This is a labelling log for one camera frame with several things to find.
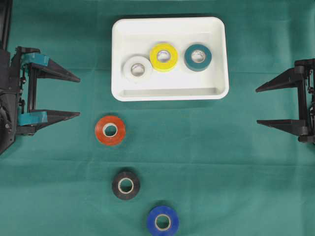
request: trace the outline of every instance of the green tablecloth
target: green tablecloth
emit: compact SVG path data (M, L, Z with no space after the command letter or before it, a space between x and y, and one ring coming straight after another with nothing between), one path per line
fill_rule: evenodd
M216 16L225 23L230 91L217 101L119 102L111 28L120 18ZM313 0L14 0L8 50L36 47L81 83L38 82L37 107L81 116L18 137L0 157L3 236L148 236L152 207L173 207L181 236L315 234L315 148L257 119L297 118L297 92L255 93L315 56ZM116 147L96 122L121 117ZM136 198L111 190L129 168Z

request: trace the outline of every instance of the tape roll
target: tape roll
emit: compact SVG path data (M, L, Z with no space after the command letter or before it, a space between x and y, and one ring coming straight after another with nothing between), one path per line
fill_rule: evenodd
M106 134L106 128L113 126L116 132L113 135ZM96 138L103 144L114 146L124 139L126 135L126 127L124 122L116 116L105 116L100 119L95 126Z
M124 180L131 182L130 190L123 190L121 184ZM122 200L130 200L134 198L140 190L140 181L138 177L132 172L120 172L114 177L112 182L112 190L116 197Z
M150 61L157 71L167 72L172 70L177 60L178 53L169 43L157 44L150 51Z
M210 50L201 44L193 44L185 51L185 64L192 71L205 70L212 59Z
M128 80L137 84L150 78L152 65L145 57L131 57L124 64L123 73Z
M160 228L157 219L160 216L168 218L169 224L166 228ZM174 209L168 206L157 206L152 209L147 218L147 227L153 236L173 236L178 231L179 219Z

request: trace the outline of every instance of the red tape roll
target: red tape roll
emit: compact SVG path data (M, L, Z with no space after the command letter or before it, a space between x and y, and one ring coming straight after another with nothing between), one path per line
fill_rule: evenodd
M115 126L116 133L112 136L105 134L108 126ZM95 126L96 138L103 144L114 146L120 144L126 135L126 127L124 122L116 116L105 116L100 119Z

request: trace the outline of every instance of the black tape roll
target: black tape roll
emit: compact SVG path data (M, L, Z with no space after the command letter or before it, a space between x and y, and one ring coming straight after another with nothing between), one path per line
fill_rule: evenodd
M125 192L120 187L120 184L125 179L131 181L132 183L131 190L129 190L128 192ZM132 172L120 172L114 177L114 180L112 182L112 189L116 197L118 197L119 199L130 200L138 194L140 190L140 181L138 177Z

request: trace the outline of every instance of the white tray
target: white tray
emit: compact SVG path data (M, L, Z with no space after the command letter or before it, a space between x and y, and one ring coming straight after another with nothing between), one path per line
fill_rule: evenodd
M157 43L172 44L178 62L170 72L153 70L151 78L135 84L126 79L122 67L132 56L149 59ZM212 53L209 67L189 70L185 50L200 43ZM228 93L225 31L216 17L122 19L113 25L112 94L120 101L221 99Z

